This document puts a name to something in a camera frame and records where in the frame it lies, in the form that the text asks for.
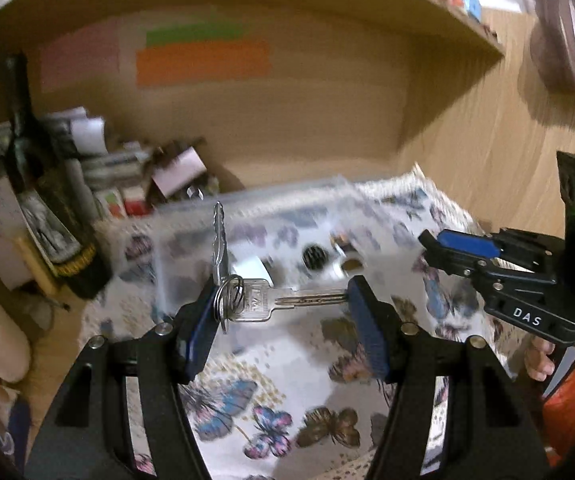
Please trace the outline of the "person right hand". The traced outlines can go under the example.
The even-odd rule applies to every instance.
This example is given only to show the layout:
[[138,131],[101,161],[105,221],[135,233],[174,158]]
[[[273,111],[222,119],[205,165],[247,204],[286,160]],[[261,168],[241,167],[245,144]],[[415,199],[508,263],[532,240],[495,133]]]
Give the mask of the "person right hand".
[[544,382],[555,371],[555,364],[551,360],[555,345],[540,337],[530,339],[524,354],[524,365],[527,375],[536,382]]

